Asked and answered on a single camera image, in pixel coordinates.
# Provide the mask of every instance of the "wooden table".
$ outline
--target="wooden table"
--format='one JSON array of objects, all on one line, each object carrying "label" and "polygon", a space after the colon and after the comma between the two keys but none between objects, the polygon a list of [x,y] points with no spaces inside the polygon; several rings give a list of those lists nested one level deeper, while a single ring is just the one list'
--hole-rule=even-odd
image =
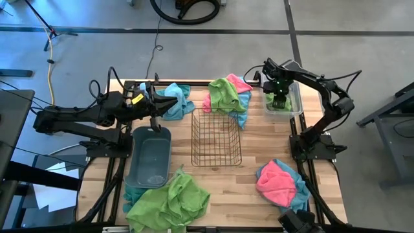
[{"label": "wooden table", "polygon": [[[111,91],[122,92],[116,80],[111,80]],[[310,87],[300,85],[300,91],[306,122],[311,126],[323,115],[320,99],[318,93]],[[196,107],[201,107],[202,99],[207,93],[207,87],[191,87],[188,100],[192,100]],[[264,200],[256,191],[255,172],[260,166],[275,158],[293,169],[296,169],[296,163],[290,155],[289,122],[263,120],[264,114],[261,92],[254,88],[245,130],[240,134],[243,162],[234,167],[199,168],[191,165],[191,114],[178,121],[159,120],[161,126],[167,127],[172,134],[169,172],[173,173],[184,164],[184,172],[192,175],[201,187],[211,193],[206,215],[195,220],[191,226],[280,227],[277,221],[280,216],[279,208]],[[134,121],[133,129],[138,126],[149,126],[149,118]],[[128,159],[124,176],[129,173],[130,163],[131,159]],[[108,159],[97,158],[85,172],[79,194],[78,219],[87,213],[101,194],[107,164]],[[338,218],[346,222],[341,190],[332,164],[327,161],[314,161],[314,167],[321,196]],[[122,205],[125,203],[122,198],[124,190],[123,184],[116,217],[117,225],[127,225],[125,213],[122,212]],[[111,194],[107,202],[105,219],[109,216],[112,199]],[[315,212],[312,198],[310,207]]]}]

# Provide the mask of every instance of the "yellow label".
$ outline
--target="yellow label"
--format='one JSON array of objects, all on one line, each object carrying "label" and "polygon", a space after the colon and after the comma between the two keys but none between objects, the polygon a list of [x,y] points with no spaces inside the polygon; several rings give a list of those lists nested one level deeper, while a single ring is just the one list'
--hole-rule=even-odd
[{"label": "yellow label", "polygon": [[143,97],[144,96],[142,94],[139,94],[137,97],[131,100],[132,104],[138,103],[139,101],[141,101],[141,99],[143,99]]}]

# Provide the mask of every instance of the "concrete floor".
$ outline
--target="concrete floor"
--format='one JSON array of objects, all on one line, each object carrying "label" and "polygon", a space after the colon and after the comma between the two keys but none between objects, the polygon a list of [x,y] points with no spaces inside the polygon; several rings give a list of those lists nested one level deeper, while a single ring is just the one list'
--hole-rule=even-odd
[{"label": "concrete floor", "polygon": [[[163,0],[163,9],[175,15],[173,1]],[[148,1],[138,0],[134,8],[116,0],[33,1],[51,25],[96,28],[156,28],[158,16]],[[410,0],[291,0],[296,30],[382,30],[411,31],[414,2]],[[189,17],[209,11],[200,3]],[[39,25],[32,12],[19,1],[0,13],[0,26]],[[161,28],[203,29],[288,29],[283,0],[228,0],[217,18],[199,26],[177,27],[163,21]],[[56,104],[85,106],[92,101],[90,79],[105,86],[109,66],[122,78],[143,78],[153,48],[154,34],[80,34],[60,36],[54,42],[52,83]],[[0,66],[31,69],[32,78],[3,78],[36,96],[50,100],[47,88],[49,54],[43,52],[46,37],[35,32],[0,32]],[[150,77],[218,78],[233,72],[243,75],[249,67],[267,57],[277,62],[293,58],[288,35],[161,34]],[[363,73],[350,90],[356,108],[348,121],[331,132],[338,144],[349,149],[338,156],[342,195],[348,220],[358,227],[413,231],[414,187],[381,190],[379,181],[392,179],[395,171],[374,125],[364,129],[354,123],[390,101],[393,94],[413,81],[414,41],[412,37],[298,36],[304,68],[339,76],[358,69]],[[340,80],[346,86],[348,80]],[[49,153],[77,143],[80,137],[41,135],[32,129],[29,115],[18,146]],[[31,164],[32,156],[21,151],[14,160]]]}]

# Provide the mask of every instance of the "pink towel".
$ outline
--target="pink towel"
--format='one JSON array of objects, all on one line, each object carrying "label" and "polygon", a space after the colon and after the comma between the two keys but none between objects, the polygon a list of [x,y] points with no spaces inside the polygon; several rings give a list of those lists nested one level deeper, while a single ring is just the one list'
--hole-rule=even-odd
[{"label": "pink towel", "polygon": [[288,208],[296,195],[296,187],[289,173],[284,172],[274,161],[262,170],[256,189],[269,201]]},{"label": "pink towel", "polygon": [[[252,86],[245,83],[245,81],[237,77],[235,74],[229,74],[226,78],[235,86],[237,94],[253,90]],[[204,97],[204,100],[202,101],[202,109],[206,113],[212,111],[212,99],[210,98],[210,94],[207,94],[206,97]]]}]

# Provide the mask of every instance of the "metal wire basket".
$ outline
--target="metal wire basket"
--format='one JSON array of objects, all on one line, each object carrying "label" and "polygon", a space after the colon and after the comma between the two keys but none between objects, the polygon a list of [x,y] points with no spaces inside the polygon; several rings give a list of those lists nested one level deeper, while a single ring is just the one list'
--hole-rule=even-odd
[{"label": "metal wire basket", "polygon": [[191,163],[193,166],[241,164],[237,113],[195,109],[191,114]]}]

